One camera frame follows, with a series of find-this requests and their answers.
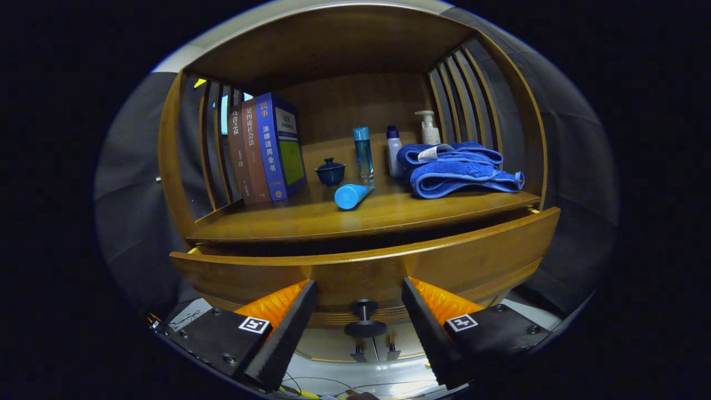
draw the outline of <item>blue book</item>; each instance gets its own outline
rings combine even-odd
[[[296,108],[271,93],[255,98],[257,133],[272,201],[285,200],[306,183],[296,129]]]

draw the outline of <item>wooden cabinet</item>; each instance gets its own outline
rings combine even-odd
[[[476,140],[506,160],[496,104],[477,60],[464,47],[469,41],[490,53],[514,94],[525,137],[525,191],[416,199],[408,185],[387,175],[385,150],[387,125],[398,126],[403,143],[419,142],[415,111],[436,112],[443,142]],[[189,76],[208,80],[209,90],[220,95],[234,89],[252,95],[273,91],[296,106],[307,188],[286,201],[245,206],[228,195],[230,204],[216,204],[216,191],[229,192],[223,170],[232,166],[220,149],[208,148],[206,130],[200,129],[203,158],[213,152],[223,181],[215,181],[204,161],[214,211],[192,215],[176,138]],[[219,118],[220,108],[209,115],[206,103],[196,110],[201,126]],[[344,183],[355,183],[352,129],[358,126],[370,127],[376,189],[356,209],[342,211],[333,202],[336,188],[320,184],[313,169],[335,157],[347,166]],[[300,12],[231,38],[187,65],[164,105],[159,165],[166,202],[186,242],[185,253],[171,254],[178,271],[208,302],[224,308],[314,279],[319,301],[298,351],[315,359],[352,360],[346,351],[334,355],[315,344],[324,332],[336,342],[353,342],[342,327],[355,320],[348,306],[358,298],[380,303],[374,320],[409,332],[400,300],[405,276],[485,306],[500,301],[535,272],[560,214],[542,207],[545,132],[535,99],[511,59],[475,28],[396,6],[349,4]],[[411,341],[403,348],[415,355],[419,344]]]

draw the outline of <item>blue ceramic bowl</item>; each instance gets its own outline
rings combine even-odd
[[[326,186],[340,184],[346,172],[346,165],[333,162],[333,157],[325,158],[324,161],[326,162],[324,165],[314,170],[318,174],[321,183]]]

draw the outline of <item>folded towel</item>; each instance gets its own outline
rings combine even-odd
[[[477,162],[430,162],[406,170],[415,194],[423,199],[438,199],[468,185],[478,185],[509,193],[523,189],[523,173],[514,175],[490,164]]]
[[[419,161],[417,155],[430,147],[431,144],[406,144],[397,152],[397,160],[406,168],[411,169],[430,162],[475,162],[477,164],[499,165],[503,162],[501,153],[487,149],[477,142],[462,142],[449,144],[454,150],[437,149],[437,159]]]

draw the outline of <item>blue bottle cap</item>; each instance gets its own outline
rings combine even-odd
[[[387,126],[387,138],[388,139],[395,139],[397,137],[400,137],[400,133],[397,131],[397,128],[394,125],[388,125]]]
[[[370,140],[370,131],[368,127],[353,128],[353,140]]]

